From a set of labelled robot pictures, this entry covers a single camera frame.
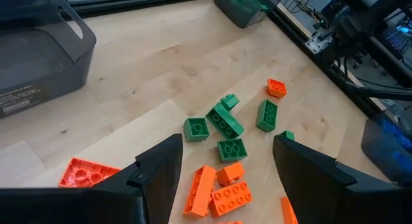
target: green object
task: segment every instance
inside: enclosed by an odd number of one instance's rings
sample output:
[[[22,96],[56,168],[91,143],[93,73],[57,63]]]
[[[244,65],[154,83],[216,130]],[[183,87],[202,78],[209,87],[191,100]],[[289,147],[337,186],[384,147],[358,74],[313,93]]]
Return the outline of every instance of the green object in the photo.
[[[202,141],[209,137],[205,118],[188,118],[183,124],[183,130],[188,142]]]
[[[232,108],[234,108],[234,106],[236,106],[236,104],[239,103],[239,99],[234,94],[229,94],[224,96],[220,100],[220,103],[227,111],[230,111]]]
[[[219,141],[218,149],[222,162],[233,162],[247,156],[242,139]]]
[[[271,132],[276,128],[277,105],[265,99],[259,106],[256,127]]]
[[[244,131],[242,125],[220,103],[207,113],[206,118],[227,140],[237,138]]]
[[[287,138],[291,140],[295,140],[295,134],[291,131],[283,131],[280,135],[286,136]]]

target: gray storage bin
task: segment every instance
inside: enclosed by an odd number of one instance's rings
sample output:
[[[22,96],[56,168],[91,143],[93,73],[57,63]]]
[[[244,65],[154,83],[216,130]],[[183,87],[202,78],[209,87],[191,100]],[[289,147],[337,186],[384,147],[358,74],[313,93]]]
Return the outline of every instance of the gray storage bin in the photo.
[[[216,6],[239,28],[262,21],[266,10],[282,0],[214,0]]]
[[[0,118],[85,85],[96,37],[65,0],[0,0],[0,25]]]

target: lego stud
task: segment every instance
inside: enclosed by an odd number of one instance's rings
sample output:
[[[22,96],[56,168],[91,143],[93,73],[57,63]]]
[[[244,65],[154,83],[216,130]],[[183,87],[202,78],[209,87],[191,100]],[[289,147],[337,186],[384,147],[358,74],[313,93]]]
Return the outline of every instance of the lego stud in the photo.
[[[196,132],[201,132],[201,125],[200,125],[200,124],[194,124],[194,125],[193,125],[193,129],[194,129]]]
[[[230,153],[232,153],[232,148],[229,146],[229,145],[226,145],[225,146],[225,152],[227,153],[227,154],[230,154]]]
[[[230,201],[230,202],[229,202],[229,208],[233,208],[234,205],[235,205],[235,204],[234,204],[234,201]]]
[[[220,210],[220,212],[225,212],[225,210],[226,210],[226,205],[220,205],[220,206],[219,206],[219,210]]]
[[[219,120],[220,120],[220,118],[219,118],[219,116],[218,116],[217,114],[213,114],[213,115],[212,115],[212,119],[213,119],[213,121],[215,121],[215,122],[219,122]]]
[[[237,198],[237,200],[236,200],[237,202],[238,202],[238,204],[243,204],[243,198],[242,197],[239,197],[239,198]]]
[[[88,172],[86,172],[86,170],[79,169],[75,172],[75,181],[77,183],[84,183],[88,179],[87,175]]]
[[[240,183],[240,187],[241,187],[242,189],[246,189],[247,184],[246,184],[245,182],[242,182],[242,183]]]
[[[233,151],[234,151],[235,153],[240,152],[240,146],[237,145],[237,144],[233,144]]]
[[[239,187],[237,187],[237,186],[233,187],[233,192],[238,193],[239,192]]]
[[[229,135],[229,136],[231,136],[231,135],[233,134],[233,131],[232,131],[232,129],[230,129],[230,128],[226,128],[226,129],[225,129],[225,132],[226,132],[226,134]]]
[[[220,198],[221,198],[221,194],[220,194],[219,192],[217,192],[217,193],[214,195],[214,199],[220,200]]]
[[[271,111],[266,111],[266,115],[270,116],[271,118],[274,116],[273,112],[271,112]]]
[[[269,124],[271,124],[273,122],[273,118],[271,116],[269,116],[267,112],[266,112],[266,115],[265,115],[265,121],[268,122]]]
[[[225,189],[225,191],[223,191],[223,193],[225,194],[225,196],[230,196],[230,190]]]
[[[90,182],[93,184],[97,184],[103,180],[103,175],[100,173],[92,173],[90,176]]]
[[[246,199],[247,201],[250,201],[250,200],[252,199],[252,195],[246,194],[246,195],[245,195],[245,199]]]
[[[274,108],[273,106],[271,106],[270,104],[267,104],[266,109],[267,109],[268,111],[273,111],[273,110],[275,110],[275,108]]]
[[[226,128],[226,124],[223,121],[220,121],[219,122],[219,127],[222,128],[222,129]]]

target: wooden table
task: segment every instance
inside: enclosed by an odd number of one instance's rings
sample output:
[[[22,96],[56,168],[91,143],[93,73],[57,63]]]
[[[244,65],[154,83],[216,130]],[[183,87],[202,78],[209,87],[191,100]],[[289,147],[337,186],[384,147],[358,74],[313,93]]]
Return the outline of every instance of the wooden table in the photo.
[[[170,223],[282,223],[285,195],[272,156],[273,136],[291,130],[296,140],[339,161],[384,176],[362,154],[366,117],[269,19],[241,30],[212,0],[147,8],[86,19],[95,32],[88,84],[81,90],[0,120],[0,186],[55,187],[77,156],[113,167],[173,133],[187,117],[204,116],[227,93],[240,103],[246,169],[254,201],[219,218],[182,216],[193,172],[221,169],[210,127],[204,142],[184,143],[182,175]],[[268,96],[267,78],[283,81],[288,95]],[[255,127],[264,99],[279,106],[277,129]]]

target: blue light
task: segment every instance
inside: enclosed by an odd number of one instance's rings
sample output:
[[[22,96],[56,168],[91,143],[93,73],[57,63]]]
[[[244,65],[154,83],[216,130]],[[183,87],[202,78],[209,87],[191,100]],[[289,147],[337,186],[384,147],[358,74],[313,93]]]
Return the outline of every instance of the blue light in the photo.
[[[405,150],[408,151],[412,148],[411,140],[406,138],[399,127],[395,124],[392,124],[390,121],[384,119],[382,129],[384,133],[391,133],[397,139],[398,144],[400,144]]]
[[[401,27],[400,31],[403,33],[409,33],[409,28]]]

